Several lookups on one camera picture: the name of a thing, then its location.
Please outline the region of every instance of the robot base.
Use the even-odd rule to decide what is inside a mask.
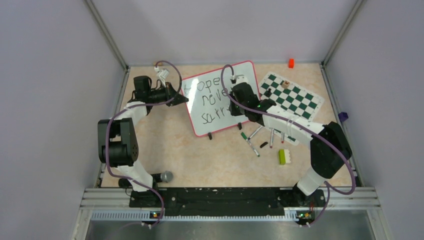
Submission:
[[[284,208],[309,207],[310,203],[323,207],[325,203],[322,190],[316,190],[301,205],[295,190],[279,187],[169,187],[158,192],[167,216],[283,216]],[[161,202],[151,191],[133,191],[129,206],[160,208]]]

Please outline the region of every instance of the white wall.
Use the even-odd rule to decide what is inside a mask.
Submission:
[[[424,239],[424,1],[367,1],[329,76],[395,239]]]
[[[356,0],[94,0],[130,65],[321,61]]]
[[[123,70],[82,0],[0,1],[0,33],[0,239],[69,239]]]

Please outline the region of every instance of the chessboard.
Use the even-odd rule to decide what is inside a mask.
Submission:
[[[282,86],[285,81],[289,82],[286,88]],[[268,89],[271,92],[269,97],[264,95]],[[308,121],[314,119],[324,103],[322,96],[271,71],[260,81],[259,94],[261,99],[274,100],[282,109]],[[281,137],[281,132],[277,130],[274,132]],[[293,145],[299,144],[299,141],[287,135],[285,141]]]

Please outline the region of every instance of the wooden table surface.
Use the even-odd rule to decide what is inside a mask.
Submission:
[[[183,78],[210,70],[222,68],[220,65],[177,66]],[[256,78],[261,79],[272,71],[320,95],[325,102],[314,122],[328,124],[336,121],[318,63],[296,64],[293,69],[287,64],[255,64]],[[167,81],[178,88],[178,76],[172,67],[166,67],[170,74]],[[131,67],[122,107],[131,98],[134,90],[133,78],[146,75],[156,82],[156,72],[152,66]],[[259,126],[257,123],[243,124],[242,131],[250,135]],[[171,171],[173,181],[160,183],[163,187],[292,187],[311,166],[309,149],[299,144],[282,144],[278,137],[273,148],[269,145],[270,132],[265,129],[252,138],[251,142],[260,153],[257,157],[241,137],[237,127],[231,127],[213,134],[213,140],[197,137],[193,133],[186,105],[168,107],[154,106],[150,114],[135,127],[139,155],[144,168],[150,174]],[[291,163],[280,166],[278,150],[290,151]],[[334,186],[350,186],[348,169],[342,169],[329,181]],[[117,187],[118,179],[107,171],[103,175],[102,187]]]

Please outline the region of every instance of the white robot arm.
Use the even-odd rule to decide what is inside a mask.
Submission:
[[[311,122],[300,116],[291,114],[277,106],[271,99],[259,100],[258,96],[253,93],[249,80],[244,75],[237,75],[231,82],[234,84],[231,88],[230,95],[243,106],[261,112],[281,116],[289,121],[278,119],[272,116],[254,113],[239,108],[233,102],[230,103],[230,112],[233,116],[245,115],[251,122],[259,123],[265,127],[279,130],[288,136],[299,140],[302,144],[310,149],[311,168],[293,187],[293,191],[298,193],[299,202],[307,202],[308,196],[319,188],[324,181],[331,179],[334,174],[344,165],[343,160],[321,140],[312,136],[311,133],[305,131],[298,125],[322,136],[331,144],[340,150],[346,159],[352,155],[352,151],[342,131],[342,128],[335,122],[329,124],[321,124]]]
[[[148,76],[138,76],[134,78],[132,99],[125,106],[126,111],[114,119],[109,132],[109,165],[111,168],[120,171],[123,175],[130,177],[129,182],[134,192],[146,192],[148,189],[134,183],[137,181],[149,188],[154,187],[154,183],[169,182],[173,175],[170,171],[149,174],[144,169],[139,159],[139,147],[137,143],[134,126],[142,118],[147,116],[152,106],[143,104],[157,104],[170,99],[174,99],[166,105],[174,106],[188,101],[188,98],[177,93],[169,82],[165,82],[159,88],[152,89],[152,80]],[[100,120],[97,124],[98,132],[98,156],[102,163],[106,163],[106,129],[109,119]],[[128,181],[124,180],[123,187],[129,187]]]

